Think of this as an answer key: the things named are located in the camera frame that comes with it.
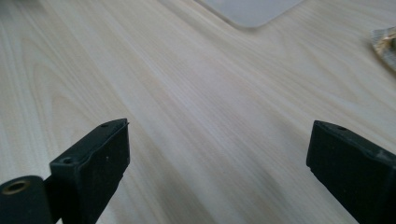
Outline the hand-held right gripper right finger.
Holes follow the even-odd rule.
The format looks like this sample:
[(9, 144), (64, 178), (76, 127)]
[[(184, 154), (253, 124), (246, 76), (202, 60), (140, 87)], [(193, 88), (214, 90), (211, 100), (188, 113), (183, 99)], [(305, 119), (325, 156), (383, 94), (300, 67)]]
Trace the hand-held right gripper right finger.
[(360, 224), (396, 224), (396, 155), (347, 128), (316, 120), (306, 165)]

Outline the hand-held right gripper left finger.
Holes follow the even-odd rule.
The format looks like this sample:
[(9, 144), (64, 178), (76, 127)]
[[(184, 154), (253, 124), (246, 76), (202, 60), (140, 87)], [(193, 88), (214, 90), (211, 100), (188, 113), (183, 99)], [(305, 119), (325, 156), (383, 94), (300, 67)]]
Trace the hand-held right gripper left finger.
[(129, 163), (127, 119), (93, 129), (49, 164), (52, 218), (63, 224), (95, 224)]

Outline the clear plastic container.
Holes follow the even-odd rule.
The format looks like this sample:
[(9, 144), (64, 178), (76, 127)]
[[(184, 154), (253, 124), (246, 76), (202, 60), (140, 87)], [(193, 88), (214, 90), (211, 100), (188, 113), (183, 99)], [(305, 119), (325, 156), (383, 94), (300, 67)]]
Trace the clear plastic container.
[(304, 0), (196, 0), (203, 7), (241, 28), (258, 28)]

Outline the white and orange snack bag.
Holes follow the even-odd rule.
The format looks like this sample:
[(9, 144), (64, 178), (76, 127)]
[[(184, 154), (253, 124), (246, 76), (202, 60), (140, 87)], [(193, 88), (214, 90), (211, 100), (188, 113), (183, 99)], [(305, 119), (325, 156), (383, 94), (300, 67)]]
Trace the white and orange snack bag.
[(373, 30), (371, 43), (379, 58), (396, 72), (396, 27)]

